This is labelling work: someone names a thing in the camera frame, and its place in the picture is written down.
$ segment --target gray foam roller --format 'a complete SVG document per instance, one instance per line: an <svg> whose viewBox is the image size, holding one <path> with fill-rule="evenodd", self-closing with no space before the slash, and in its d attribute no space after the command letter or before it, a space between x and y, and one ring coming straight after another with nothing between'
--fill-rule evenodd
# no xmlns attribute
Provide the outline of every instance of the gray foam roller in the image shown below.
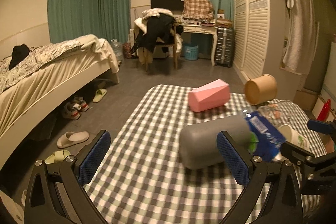
<svg viewBox="0 0 336 224"><path fill-rule="evenodd" d="M191 124L180 132L179 154L184 166L196 170L223 162L216 138L224 130L238 145L248 148L251 141L250 128L240 115Z"/></svg>

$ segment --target television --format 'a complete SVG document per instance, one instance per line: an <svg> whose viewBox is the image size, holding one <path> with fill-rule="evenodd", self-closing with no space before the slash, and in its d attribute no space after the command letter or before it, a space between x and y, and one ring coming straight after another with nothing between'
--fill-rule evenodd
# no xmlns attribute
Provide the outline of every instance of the television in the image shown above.
<svg viewBox="0 0 336 224"><path fill-rule="evenodd" d="M171 11L183 11L183 0L151 0L151 8L163 8Z"/></svg>

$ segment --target green slipper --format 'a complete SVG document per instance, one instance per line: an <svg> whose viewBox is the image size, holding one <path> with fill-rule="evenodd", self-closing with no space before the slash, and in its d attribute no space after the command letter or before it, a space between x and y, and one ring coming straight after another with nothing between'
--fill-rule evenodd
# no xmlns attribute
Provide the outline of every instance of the green slipper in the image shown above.
<svg viewBox="0 0 336 224"><path fill-rule="evenodd" d="M45 163L53 164L54 162L60 162L70 155L71 153L68 150L55 151L48 158L45 159Z"/></svg>
<svg viewBox="0 0 336 224"><path fill-rule="evenodd" d="M98 103L107 93L107 90L105 89L100 89L96 91L96 96L92 100L94 103Z"/></svg>

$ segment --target suitcase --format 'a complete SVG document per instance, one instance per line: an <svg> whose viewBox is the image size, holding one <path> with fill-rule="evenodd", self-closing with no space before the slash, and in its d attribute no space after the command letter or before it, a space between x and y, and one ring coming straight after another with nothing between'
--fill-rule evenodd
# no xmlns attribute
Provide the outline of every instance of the suitcase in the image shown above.
<svg viewBox="0 0 336 224"><path fill-rule="evenodd" d="M215 63L232 67L234 56L234 32L232 28L218 27Z"/></svg>

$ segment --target plastic bottle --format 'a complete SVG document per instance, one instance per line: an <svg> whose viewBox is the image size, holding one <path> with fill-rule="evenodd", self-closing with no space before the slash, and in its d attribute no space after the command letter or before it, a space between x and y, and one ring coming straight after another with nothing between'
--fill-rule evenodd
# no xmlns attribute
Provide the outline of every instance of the plastic bottle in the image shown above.
<svg viewBox="0 0 336 224"><path fill-rule="evenodd" d="M123 46L116 39L111 40L111 47L118 61L124 61Z"/></svg>
<svg viewBox="0 0 336 224"><path fill-rule="evenodd" d="M330 111L330 107L331 107L331 100L328 99L327 102L324 104L319 116L317 117L318 121L324 121L327 119L328 117L328 113Z"/></svg>

